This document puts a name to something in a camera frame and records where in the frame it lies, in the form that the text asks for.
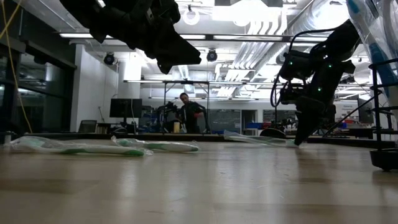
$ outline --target man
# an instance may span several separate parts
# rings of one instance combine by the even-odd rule
[[[205,108],[196,102],[189,100],[189,96],[186,93],[180,94],[180,100],[184,105],[181,107],[181,120],[185,123],[187,133],[197,134],[200,133],[198,127],[198,118],[203,116]]]

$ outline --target yellow cable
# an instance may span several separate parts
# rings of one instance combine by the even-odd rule
[[[14,83],[15,83],[16,91],[18,90],[18,81],[17,81],[17,75],[16,75],[16,73],[15,73],[14,61],[12,60],[11,45],[10,45],[10,40],[9,40],[9,35],[8,35],[8,26],[9,26],[9,24],[12,22],[12,20],[13,20],[15,14],[16,14],[16,12],[18,11],[21,2],[22,2],[22,0],[19,1],[18,5],[17,5],[17,7],[16,7],[16,9],[15,9],[15,11],[12,13],[12,15],[11,15],[10,19],[8,20],[8,22],[7,22],[7,18],[6,18],[6,8],[4,7],[4,3],[3,3],[3,5],[2,5],[2,16],[3,16],[3,19],[4,19],[5,28],[4,28],[4,30],[3,30],[3,31],[1,32],[1,34],[0,34],[0,39],[1,39],[1,37],[4,35],[4,33],[6,33],[6,39],[7,39],[7,45],[8,45],[8,53],[9,53],[10,60],[11,60],[11,63],[10,63],[10,64],[11,64],[11,68],[12,68],[12,74],[13,74],[13,76],[14,76]],[[23,112],[23,114],[24,114],[26,123],[27,123],[27,125],[28,125],[28,127],[29,127],[29,131],[30,131],[30,133],[33,133],[32,127],[30,126],[30,123],[29,123],[29,119],[27,119],[27,116],[26,116],[24,104],[23,104],[23,102],[22,102],[22,97],[21,97],[21,95],[20,95],[19,93],[18,93],[18,99],[19,99],[19,102],[20,102],[20,104],[21,104],[22,112]]]

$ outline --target table surface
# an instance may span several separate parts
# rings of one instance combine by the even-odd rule
[[[367,149],[198,145],[142,158],[1,154],[1,223],[398,223],[398,172],[373,167]]]

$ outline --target computer monitor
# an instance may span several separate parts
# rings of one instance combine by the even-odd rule
[[[365,102],[366,100],[358,98],[358,106],[361,106]],[[372,101],[363,105],[358,110],[359,122],[364,124],[373,124],[374,120],[373,120],[373,113],[371,112],[372,109],[373,109]]]
[[[111,118],[140,118],[142,113],[142,99],[112,99]]]

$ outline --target transparent plastic sheet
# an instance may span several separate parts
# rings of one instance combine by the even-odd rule
[[[227,130],[224,131],[224,139],[260,144],[263,146],[298,147],[294,144],[294,140],[292,139],[279,139],[279,138],[264,137],[264,136],[244,136]]]
[[[56,141],[47,138],[24,136],[8,144],[10,153],[49,152],[58,154],[119,154],[124,156],[153,155],[151,150],[141,147],[120,147],[97,144]]]
[[[357,29],[372,63],[384,62],[398,57],[397,1],[347,0],[351,22]],[[398,63],[377,67],[379,83],[398,82]],[[382,89],[389,106],[398,106],[398,86]],[[398,117],[398,111],[392,111]]]
[[[192,142],[191,144],[167,141],[145,142],[137,139],[117,139],[115,136],[111,139],[118,146],[123,147],[143,147],[150,150],[160,150],[169,152],[196,152],[200,150],[199,146]]]

